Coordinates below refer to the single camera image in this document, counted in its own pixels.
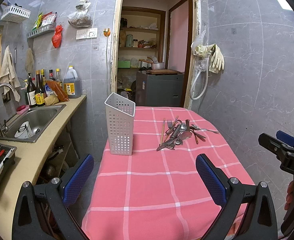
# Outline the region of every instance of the white cup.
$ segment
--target white cup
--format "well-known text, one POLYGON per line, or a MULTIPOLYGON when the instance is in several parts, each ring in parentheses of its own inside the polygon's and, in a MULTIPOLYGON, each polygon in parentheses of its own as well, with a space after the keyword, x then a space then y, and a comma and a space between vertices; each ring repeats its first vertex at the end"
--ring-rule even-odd
POLYGON ((29 125, 29 122, 26 121, 20 126, 20 128, 16 132, 15 138, 27 139, 27 138, 31 137, 32 135, 33 134, 32 134, 32 130, 31 130, 31 127, 29 125))

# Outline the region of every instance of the faucet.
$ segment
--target faucet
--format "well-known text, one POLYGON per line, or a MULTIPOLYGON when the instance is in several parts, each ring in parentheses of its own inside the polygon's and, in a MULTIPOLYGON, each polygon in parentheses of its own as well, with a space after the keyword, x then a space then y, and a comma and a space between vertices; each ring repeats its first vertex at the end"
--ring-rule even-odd
MULTIPOLYGON (((11 89, 11 91, 14 93, 15 89, 13 88, 12 85, 8 84, 8 83, 2 83, 0 84, 0 88, 2 87, 9 87, 11 89)), ((4 127, 2 128, 2 126, 0 125, 0 134, 2 137, 4 137, 4 133, 6 133, 8 131, 8 127, 6 125, 6 120, 4 120, 4 127)))

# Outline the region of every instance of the white cloth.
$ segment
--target white cloth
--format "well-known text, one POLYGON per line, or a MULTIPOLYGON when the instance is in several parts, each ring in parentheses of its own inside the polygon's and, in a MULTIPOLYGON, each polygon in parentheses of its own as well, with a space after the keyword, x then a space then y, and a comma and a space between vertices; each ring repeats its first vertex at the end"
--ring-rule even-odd
MULTIPOLYGON (((9 83, 14 88, 20 87, 20 82, 18 80, 15 68, 12 65, 12 54, 9 50, 9 46, 5 49, 5 53, 3 55, 3 61, 0 70, 0 84, 9 83)), ((3 93, 6 94, 10 89, 8 87, 3 88, 3 93)), ((13 93, 15 100, 17 102, 20 101, 20 95, 15 90, 13 93)))
POLYGON ((214 54, 211 57, 211 62, 208 70, 213 73, 218 73, 221 69, 224 70, 224 56, 222 55, 217 44, 211 44, 208 46, 198 45, 195 47, 196 55, 202 58, 205 58, 210 50, 212 50, 214 54))

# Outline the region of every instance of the pink checkered tablecloth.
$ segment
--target pink checkered tablecloth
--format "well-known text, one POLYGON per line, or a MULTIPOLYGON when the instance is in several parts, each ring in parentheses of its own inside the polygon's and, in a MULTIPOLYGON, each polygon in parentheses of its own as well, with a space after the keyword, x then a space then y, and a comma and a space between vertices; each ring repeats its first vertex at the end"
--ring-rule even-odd
MULTIPOLYGON (((199 132, 175 150, 159 146, 163 119, 176 116, 215 130, 193 111, 136 107, 131 156, 112 155, 107 142, 82 229, 91 240, 189 240, 204 235, 220 211, 199 177, 195 160, 212 163, 244 184, 254 184, 221 134, 199 132)), ((245 211, 243 204, 234 226, 245 211)))

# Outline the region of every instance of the bottle label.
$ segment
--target bottle label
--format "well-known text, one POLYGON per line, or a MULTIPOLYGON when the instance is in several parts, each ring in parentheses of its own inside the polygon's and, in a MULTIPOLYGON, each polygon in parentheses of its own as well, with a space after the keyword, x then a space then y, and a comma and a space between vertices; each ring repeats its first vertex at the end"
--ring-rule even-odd
POLYGON ((36 94, 37 105, 42 105, 44 103, 43 93, 36 94))
POLYGON ((74 83, 66 83, 66 84, 64 84, 64 87, 65 87, 65 92, 67 95, 69 95, 69 96, 75 95, 74 83))
POLYGON ((27 93, 28 95, 28 103, 30 106, 37 104, 36 97, 34 95, 35 91, 27 93))

